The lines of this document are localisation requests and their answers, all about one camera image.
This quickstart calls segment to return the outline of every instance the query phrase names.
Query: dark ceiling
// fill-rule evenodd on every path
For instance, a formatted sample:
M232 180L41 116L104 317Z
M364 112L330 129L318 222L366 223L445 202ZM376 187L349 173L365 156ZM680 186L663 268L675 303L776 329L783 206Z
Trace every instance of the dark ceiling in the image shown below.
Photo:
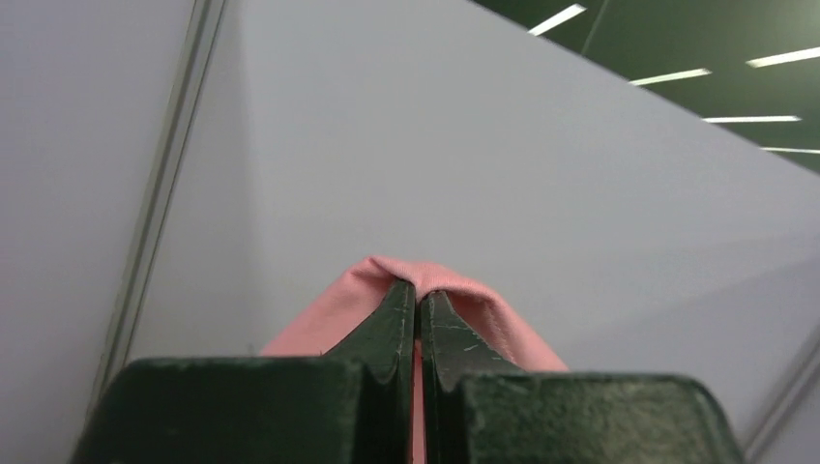
M725 124L762 147L820 150L820 58L753 68L746 61L820 46L820 0L475 0L527 30L566 7L582 14L545 32L634 80L706 68L645 88L701 117L796 115ZM820 154L778 155L820 173Z

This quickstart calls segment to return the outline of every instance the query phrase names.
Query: cloth fold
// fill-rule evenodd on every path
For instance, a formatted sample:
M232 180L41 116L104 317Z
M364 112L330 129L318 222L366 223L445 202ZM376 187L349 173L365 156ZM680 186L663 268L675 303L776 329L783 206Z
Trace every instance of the cloth fold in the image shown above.
M336 346L379 305L398 277L416 298L446 290L455 311L499 354L525 370L564 371L566 365L492 289L430 262L370 256L350 267L262 350L262 356L318 356ZM415 350L413 462L425 462L421 350Z

